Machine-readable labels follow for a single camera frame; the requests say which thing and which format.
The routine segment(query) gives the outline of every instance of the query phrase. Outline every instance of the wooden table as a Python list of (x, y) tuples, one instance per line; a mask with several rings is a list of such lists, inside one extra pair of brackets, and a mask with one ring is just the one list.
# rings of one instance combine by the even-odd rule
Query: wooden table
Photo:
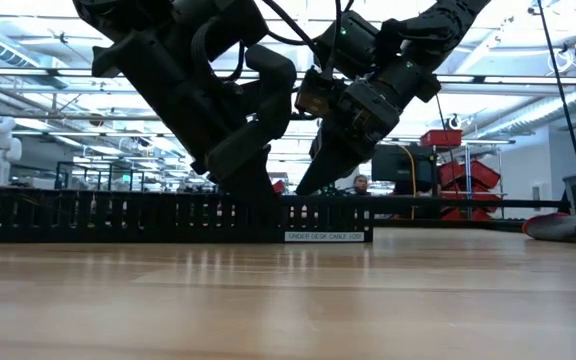
[(1, 360), (576, 360), (576, 245), (0, 245)]

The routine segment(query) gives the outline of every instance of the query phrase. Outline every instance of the ceiling pipe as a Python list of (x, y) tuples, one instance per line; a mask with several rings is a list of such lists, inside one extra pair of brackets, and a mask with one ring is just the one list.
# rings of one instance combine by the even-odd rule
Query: ceiling pipe
[[(566, 96), (570, 114), (576, 113), (576, 93)], [(481, 128), (475, 134), (476, 139), (492, 138), (500, 135), (508, 136), (547, 125), (564, 116), (563, 104), (560, 99), (548, 98), (514, 111), (488, 126)]]
[(470, 70), (475, 64), (477, 64), (481, 59), (483, 59), (493, 48), (497, 47), (502, 39), (504, 32), (508, 30), (510, 26), (515, 25), (518, 21), (523, 21), (523, 19), (528, 18), (530, 14), (526, 11), (532, 1), (527, 1), (526, 6), (523, 7), (524, 12), (519, 14), (511, 14), (506, 16), (499, 28), (493, 30), (482, 42), (477, 45), (465, 59), (457, 66), (453, 74), (465, 74)]
[[(18, 47), (19, 46), (14, 45), (12, 40), (0, 35), (0, 60), (18, 68), (32, 69), (41, 67), (39, 61), (35, 60), (30, 54), (24, 53), (24, 51), (18, 49)], [(63, 81), (51, 76), (29, 76), (26, 81), (31, 84), (51, 86), (55, 89), (65, 89), (68, 87)]]
[[(17, 101), (19, 101), (19, 102), (21, 102), (21, 103), (24, 103), (24, 104), (26, 104), (26, 105), (32, 106), (32, 107), (35, 108), (35, 109), (38, 109), (38, 110), (41, 110), (41, 111), (45, 111), (46, 113), (49, 113), (49, 114), (50, 114), (50, 113), (53, 112), (53, 109), (52, 109), (50, 106), (46, 106), (46, 105), (40, 104), (40, 103), (38, 103), (38, 102), (36, 102), (36, 101), (32, 101), (32, 100), (27, 99), (27, 98), (25, 98), (25, 97), (23, 97), (23, 96), (15, 93), (15, 92), (13, 92), (13, 91), (6, 90), (6, 89), (4, 89), (4, 88), (2, 88), (2, 87), (0, 87), (0, 94), (6, 95), (6, 96), (8, 96), (8, 97), (11, 98), (11, 99), (14, 99), (14, 100), (17, 100)], [(10, 115), (10, 114), (9, 114), (9, 115), (7, 115), (7, 116), (19, 117), (19, 114), (13, 114), (13, 115)]]

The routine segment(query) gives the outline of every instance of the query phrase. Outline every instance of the person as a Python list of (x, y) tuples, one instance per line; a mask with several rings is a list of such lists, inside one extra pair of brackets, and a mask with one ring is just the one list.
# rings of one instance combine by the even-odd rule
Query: person
[(366, 175), (357, 175), (352, 183), (353, 195), (369, 196), (368, 192), (368, 177)]

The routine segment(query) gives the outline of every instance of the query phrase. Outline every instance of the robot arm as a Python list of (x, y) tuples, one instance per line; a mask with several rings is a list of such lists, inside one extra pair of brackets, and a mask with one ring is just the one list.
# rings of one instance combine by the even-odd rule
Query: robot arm
[[(381, 31), (353, 11), (343, 14), (336, 68), (357, 80), (345, 85), (314, 69), (306, 73), (296, 106), (322, 122), (297, 194), (311, 194), (368, 161), (414, 97), (430, 101), (441, 90), (432, 72), (489, 2), (440, 0), (416, 18), (384, 22)], [(334, 28), (319, 37), (318, 47), (332, 48)]]
[[(268, 142), (290, 122), (296, 69), (257, 45), (268, 28), (255, 1), (73, 1), (84, 21), (114, 41), (93, 49), (93, 76), (123, 73), (193, 157), (196, 173), (209, 172), (234, 198), (266, 214), (278, 211), (266, 171)], [(238, 71), (218, 78), (210, 62), (236, 45)], [(260, 79), (239, 86), (243, 60)]]
[[(79, 16), (114, 42), (93, 49), (93, 76), (123, 73), (194, 158), (198, 174), (209, 172), (235, 199), (276, 214), (267, 144), (290, 121), (296, 71), (290, 60), (257, 44), (268, 27), (255, 1), (73, 1)], [(430, 101), (437, 94), (432, 71), (489, 1), (439, 0), (417, 18), (386, 21), (381, 31), (347, 11), (338, 41), (336, 24), (317, 37), (318, 53), (335, 49), (335, 68), (357, 80), (346, 85), (314, 69), (306, 73), (296, 107), (323, 120), (298, 194), (311, 194), (370, 159), (415, 96)], [(237, 44), (238, 71), (218, 78), (210, 62)], [(260, 80), (233, 82), (242, 60)], [(248, 122), (252, 114), (257, 117)]]

